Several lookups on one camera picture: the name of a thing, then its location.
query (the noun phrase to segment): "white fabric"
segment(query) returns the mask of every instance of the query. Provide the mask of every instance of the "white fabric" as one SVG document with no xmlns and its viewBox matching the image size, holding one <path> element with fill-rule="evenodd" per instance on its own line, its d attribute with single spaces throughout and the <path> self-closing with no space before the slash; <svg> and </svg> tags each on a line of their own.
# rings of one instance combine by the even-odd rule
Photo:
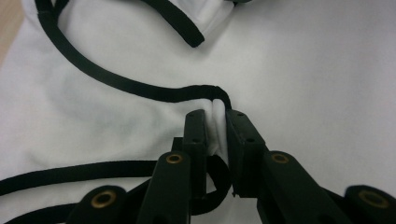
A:
<svg viewBox="0 0 396 224">
<path fill-rule="evenodd" d="M 224 21 L 233 10 L 233 2 L 224 0 L 170 0 L 186 14 L 204 36 Z"/>
<path fill-rule="evenodd" d="M 0 74 L 0 179 L 95 161 L 157 159 L 203 108 L 211 151 L 223 157 L 223 104 L 167 104 L 82 74 L 53 47 L 23 0 L 26 20 Z M 396 196 L 396 2 L 268 0 L 236 7 L 192 49 L 138 1 L 71 1 L 60 27 L 87 58 L 152 85 L 221 86 L 271 150 L 293 155 L 336 193 L 365 184 Z M 1 197 L 0 222 L 75 203 L 98 180 Z M 255 200 L 231 195 L 191 223 L 260 223 Z"/>
</svg>

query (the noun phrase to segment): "brass screw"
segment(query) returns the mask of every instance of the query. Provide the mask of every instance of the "brass screw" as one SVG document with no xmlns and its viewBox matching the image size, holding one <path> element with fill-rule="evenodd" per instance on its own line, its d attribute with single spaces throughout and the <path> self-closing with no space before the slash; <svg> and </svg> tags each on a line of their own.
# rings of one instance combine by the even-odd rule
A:
<svg viewBox="0 0 396 224">
<path fill-rule="evenodd" d="M 359 192 L 359 197 L 365 203 L 368 203 L 373 207 L 377 207 L 377 208 L 388 208 L 389 207 L 388 200 L 373 191 L 364 189 L 361 192 Z"/>
<path fill-rule="evenodd" d="M 94 208 L 105 208 L 113 204 L 116 201 L 116 198 L 116 192 L 108 189 L 96 194 L 91 200 L 91 205 Z"/>
<path fill-rule="evenodd" d="M 289 158 L 283 154 L 276 153 L 271 156 L 271 159 L 277 163 L 288 163 Z"/>
<path fill-rule="evenodd" d="M 177 164 L 183 161 L 183 157 L 178 154 L 172 154 L 166 157 L 166 161 L 171 164 Z"/>
</svg>

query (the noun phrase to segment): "black elastic band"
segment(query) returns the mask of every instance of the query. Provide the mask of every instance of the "black elastic band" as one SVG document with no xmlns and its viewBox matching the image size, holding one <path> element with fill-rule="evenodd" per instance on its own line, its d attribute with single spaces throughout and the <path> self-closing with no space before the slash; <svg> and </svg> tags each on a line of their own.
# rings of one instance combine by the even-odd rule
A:
<svg viewBox="0 0 396 224">
<path fill-rule="evenodd" d="M 67 3 L 69 3 L 69 0 L 56 0 L 52 15 L 57 22 Z"/>
<path fill-rule="evenodd" d="M 217 208 L 224 201 L 231 187 L 230 171 L 227 164 L 219 156 L 207 158 L 207 172 L 212 178 L 216 190 L 206 194 L 203 200 L 193 200 L 191 202 L 193 216 L 208 213 Z"/>
<path fill-rule="evenodd" d="M 163 18 L 183 37 L 193 48 L 205 41 L 198 27 L 178 7 L 168 0 L 142 0 L 154 7 Z"/>
<path fill-rule="evenodd" d="M 55 168 L 0 181 L 0 196 L 18 190 L 84 180 L 152 176 L 156 161 L 107 161 Z"/>
<path fill-rule="evenodd" d="M 58 28 L 56 20 L 52 16 L 52 9 L 50 9 L 48 5 L 42 3 L 44 0 L 35 1 L 38 10 L 38 18 L 49 39 L 70 63 L 89 77 L 120 91 L 126 91 L 155 101 L 179 103 L 198 99 L 208 99 L 211 101 L 220 99 L 224 103 L 226 109 L 232 108 L 227 92 L 217 86 L 194 85 L 179 89 L 157 87 L 122 77 L 99 67 L 85 58 L 70 44 Z"/>
<path fill-rule="evenodd" d="M 231 187 L 230 172 L 225 162 L 219 156 L 211 156 L 207 158 L 207 172 L 212 178 L 216 190 L 208 193 L 203 200 L 193 200 L 191 202 L 191 214 L 193 216 L 208 213 L 217 208 L 227 196 L 227 193 Z M 131 197 L 134 192 L 139 191 L 138 193 L 134 194 L 134 200 L 127 203 L 127 206 L 132 209 L 131 211 L 128 211 L 129 213 L 136 212 L 136 209 L 138 209 L 139 205 L 134 203 L 136 203 L 136 201 L 139 201 L 139 203 L 143 201 L 144 195 L 140 195 L 139 193 L 145 193 L 145 189 L 148 187 L 148 185 L 148 181 L 146 181 L 128 192 L 128 195 Z M 54 224 L 66 222 L 69 214 L 73 211 L 76 205 L 76 203 L 70 203 L 43 208 L 24 214 L 20 217 L 16 217 L 6 224 Z"/>
</svg>

